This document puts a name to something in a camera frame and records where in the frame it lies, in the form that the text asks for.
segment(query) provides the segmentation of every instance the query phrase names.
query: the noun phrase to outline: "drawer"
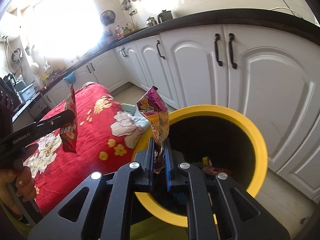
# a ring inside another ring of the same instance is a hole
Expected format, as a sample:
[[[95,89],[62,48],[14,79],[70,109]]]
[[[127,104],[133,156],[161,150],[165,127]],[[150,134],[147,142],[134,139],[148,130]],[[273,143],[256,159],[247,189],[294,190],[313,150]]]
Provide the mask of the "drawer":
[[[30,112],[34,117],[37,117],[38,114],[41,113],[46,107],[48,107],[47,103],[44,101],[42,97],[39,98],[38,101],[34,103],[34,105],[30,108]]]

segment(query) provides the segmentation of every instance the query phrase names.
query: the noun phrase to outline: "floor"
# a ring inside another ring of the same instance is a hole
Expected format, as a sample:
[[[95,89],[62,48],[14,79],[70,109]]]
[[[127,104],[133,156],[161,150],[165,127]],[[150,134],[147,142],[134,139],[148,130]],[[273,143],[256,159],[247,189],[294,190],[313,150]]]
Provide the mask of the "floor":
[[[114,98],[120,103],[135,105],[144,93],[144,90],[133,85]],[[175,110],[170,106],[168,108],[170,112]],[[316,207],[312,200],[271,171],[268,171],[256,200],[289,231],[291,239],[300,232]]]

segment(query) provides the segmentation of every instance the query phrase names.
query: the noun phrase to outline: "yellow trash can rim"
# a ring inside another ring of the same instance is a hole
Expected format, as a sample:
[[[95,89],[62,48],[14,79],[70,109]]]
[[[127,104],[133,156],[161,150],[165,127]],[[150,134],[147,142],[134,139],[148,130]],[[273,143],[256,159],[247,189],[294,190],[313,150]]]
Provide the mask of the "yellow trash can rim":
[[[247,188],[247,192],[255,197],[260,191],[263,181],[267,174],[268,168],[268,152],[264,139],[258,130],[258,128],[243,114],[224,107],[215,105],[199,105],[199,106],[189,106],[170,113],[170,124],[178,122],[180,120],[194,117],[194,116],[216,116],[228,121],[233,122],[238,127],[240,127],[246,135],[249,137],[255,155],[255,168],[252,176],[252,180]],[[137,146],[135,147],[134,154],[132,155],[132,160],[135,158],[135,153],[145,150],[149,138],[152,136],[151,129],[141,137]],[[188,227],[188,219],[186,216],[178,215],[173,213],[163,206],[161,206],[150,193],[135,193],[140,203],[148,210],[152,215],[165,221],[169,224],[176,225],[179,227]]]

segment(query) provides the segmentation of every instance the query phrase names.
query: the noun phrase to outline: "red blanket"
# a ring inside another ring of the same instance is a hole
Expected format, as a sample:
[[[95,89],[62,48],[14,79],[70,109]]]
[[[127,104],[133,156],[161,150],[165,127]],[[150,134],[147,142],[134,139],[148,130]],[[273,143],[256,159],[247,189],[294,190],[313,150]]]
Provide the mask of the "red blanket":
[[[62,150],[59,129],[36,141],[39,148],[25,161],[36,181],[36,203],[43,215],[94,171],[117,171],[131,161],[133,148],[142,134],[130,116],[123,112],[109,91],[91,83],[76,93],[78,138],[76,153]],[[61,111],[65,102],[44,119]]]

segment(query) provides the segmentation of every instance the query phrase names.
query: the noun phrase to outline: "yellow bucket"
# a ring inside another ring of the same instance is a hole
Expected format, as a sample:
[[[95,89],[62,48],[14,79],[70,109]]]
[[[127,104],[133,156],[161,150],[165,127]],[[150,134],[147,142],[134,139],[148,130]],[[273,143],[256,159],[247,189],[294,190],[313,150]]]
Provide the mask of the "yellow bucket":
[[[212,156],[214,167],[226,168],[247,192],[255,197],[266,177],[268,153],[258,128],[244,115],[215,105],[189,106],[170,113],[171,148],[183,153],[187,162]],[[135,153],[148,148],[151,129],[141,137]],[[188,227],[187,217],[169,211],[150,193],[135,193],[155,217],[180,227]]]

